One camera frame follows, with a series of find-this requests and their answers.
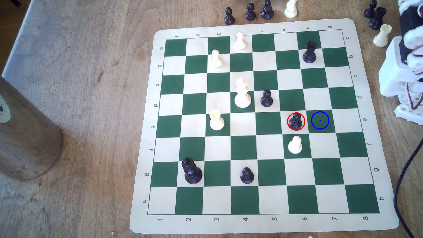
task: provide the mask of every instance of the wooden cylinder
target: wooden cylinder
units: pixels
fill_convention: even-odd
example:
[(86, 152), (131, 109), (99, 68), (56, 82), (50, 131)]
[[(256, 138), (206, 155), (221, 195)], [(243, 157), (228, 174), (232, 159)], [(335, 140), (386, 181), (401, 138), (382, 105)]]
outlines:
[(2, 123), (0, 118), (0, 171), (24, 181), (38, 177), (58, 159), (62, 132), (0, 76), (1, 101), (6, 105), (0, 105), (0, 109), (5, 114), (10, 112), (10, 120)]

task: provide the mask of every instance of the black chess piece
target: black chess piece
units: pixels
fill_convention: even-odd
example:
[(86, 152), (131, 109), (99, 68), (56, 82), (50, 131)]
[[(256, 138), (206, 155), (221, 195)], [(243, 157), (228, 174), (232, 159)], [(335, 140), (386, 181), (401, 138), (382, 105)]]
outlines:
[(288, 122), (289, 127), (298, 130), (302, 127), (302, 121), (301, 121), (301, 115), (298, 113), (294, 113), (292, 115), (292, 118)]
[(374, 17), (374, 14), (375, 14), (374, 8), (376, 7), (376, 5), (377, 5), (377, 1), (376, 0), (371, 0), (370, 1), (369, 8), (366, 9), (366, 10), (364, 10), (364, 13), (363, 13), (363, 15), (364, 15), (365, 18), (372, 19)]
[(314, 61), (316, 61), (316, 53), (314, 52), (314, 50), (317, 47), (317, 43), (316, 42), (307, 42), (307, 51), (304, 53), (304, 55), (302, 55), (302, 60), (304, 60), (304, 62), (306, 63), (313, 63)]
[(186, 157), (182, 160), (182, 167), (185, 172), (185, 180), (190, 184), (196, 184), (203, 178), (203, 172), (198, 168), (194, 161)]
[(245, 167), (241, 172), (241, 181), (245, 184), (252, 183), (254, 180), (254, 174), (250, 168)]
[(249, 21), (254, 20), (255, 17), (256, 17), (255, 12), (253, 11), (254, 10), (254, 4), (253, 3), (247, 4), (247, 9), (248, 9), (248, 11), (245, 14), (245, 19), (247, 19)]
[(225, 24), (227, 24), (227, 25), (234, 24), (235, 23), (235, 17), (232, 16), (232, 8), (227, 7), (225, 9), (225, 13), (226, 13), (225, 20), (224, 20)]
[(263, 97), (260, 100), (260, 103), (264, 107), (270, 107), (273, 104), (273, 98), (270, 96), (270, 90), (266, 89), (263, 92)]
[(386, 14), (386, 9), (378, 7), (372, 20), (369, 21), (369, 27), (373, 30), (379, 30), (383, 24), (383, 16)]
[(266, 20), (271, 19), (275, 15), (275, 12), (272, 8), (272, 3), (270, 0), (266, 0), (266, 4), (263, 7), (263, 11), (261, 11), (261, 17), (263, 17)]

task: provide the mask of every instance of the white chess piece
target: white chess piece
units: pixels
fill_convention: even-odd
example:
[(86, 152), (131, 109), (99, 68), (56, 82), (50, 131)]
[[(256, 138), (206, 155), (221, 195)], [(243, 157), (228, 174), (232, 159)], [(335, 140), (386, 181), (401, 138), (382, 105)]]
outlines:
[(248, 94), (247, 82), (241, 77), (236, 81), (235, 105), (246, 108), (251, 104), (251, 96)]
[(225, 121), (220, 116), (220, 111), (218, 109), (211, 109), (209, 112), (210, 115), (210, 127), (213, 130), (221, 130), (225, 126)]
[(297, 0), (289, 0), (286, 3), (286, 9), (285, 9), (285, 11), (283, 13), (286, 17), (293, 18), (293, 17), (296, 17), (297, 16), (297, 13), (298, 13), (297, 6), (295, 6), (295, 2), (296, 1)]
[(302, 150), (301, 137), (294, 136), (292, 141), (288, 143), (288, 150), (293, 154), (298, 154)]
[(247, 46), (247, 43), (244, 40), (244, 34), (242, 32), (238, 32), (236, 34), (235, 48), (238, 50), (242, 50), (246, 46)]
[(375, 44), (378, 47), (384, 47), (386, 44), (388, 44), (388, 34), (391, 32), (392, 27), (387, 24), (383, 24), (380, 27), (380, 32), (373, 38), (373, 44)]
[(222, 65), (223, 60), (219, 57), (219, 51), (218, 50), (213, 50), (211, 52), (211, 66), (214, 68), (218, 68)]

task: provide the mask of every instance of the wooden table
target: wooden table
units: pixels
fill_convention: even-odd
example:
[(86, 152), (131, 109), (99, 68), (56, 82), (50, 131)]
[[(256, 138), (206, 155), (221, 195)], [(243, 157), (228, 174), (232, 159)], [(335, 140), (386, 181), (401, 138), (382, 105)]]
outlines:
[[(0, 237), (164, 237), (129, 228), (135, 169), (154, 33), (161, 29), (224, 25), (230, 6), (236, 24), (326, 18), (354, 20), (393, 186), (423, 137), (423, 127), (395, 117), (398, 99), (379, 93), (386, 47), (363, 11), (367, 0), (298, 1), (298, 16), (280, 12), (265, 21), (243, 19), (248, 1), (33, 0), (3, 77), (63, 129), (64, 148), (46, 174), (24, 183), (0, 175)], [(273, 5), (285, 5), (274, 0)], [(264, 1), (254, 1), (256, 13)], [(382, 2), (384, 22), (400, 34), (396, 1)], [(400, 210), (423, 236), (423, 152), (411, 164)], [(406, 237), (395, 230), (197, 237)]]

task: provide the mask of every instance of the chess board mat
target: chess board mat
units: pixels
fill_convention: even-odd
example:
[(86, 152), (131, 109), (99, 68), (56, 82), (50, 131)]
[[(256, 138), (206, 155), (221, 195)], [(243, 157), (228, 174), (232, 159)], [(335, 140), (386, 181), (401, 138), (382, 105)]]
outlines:
[[(247, 46), (234, 48), (236, 33)], [(306, 43), (317, 60), (302, 60)], [(223, 60), (210, 67), (212, 50)], [(235, 82), (251, 105), (234, 104)], [(273, 105), (260, 104), (263, 90)], [(208, 112), (225, 126), (215, 131)], [(288, 117), (303, 115), (292, 130)], [(298, 135), (302, 151), (288, 143)], [(181, 160), (203, 171), (184, 179)], [(241, 182), (242, 168), (255, 175)], [(385, 230), (398, 226), (360, 44), (351, 19), (158, 31), (130, 227), (204, 234)]]

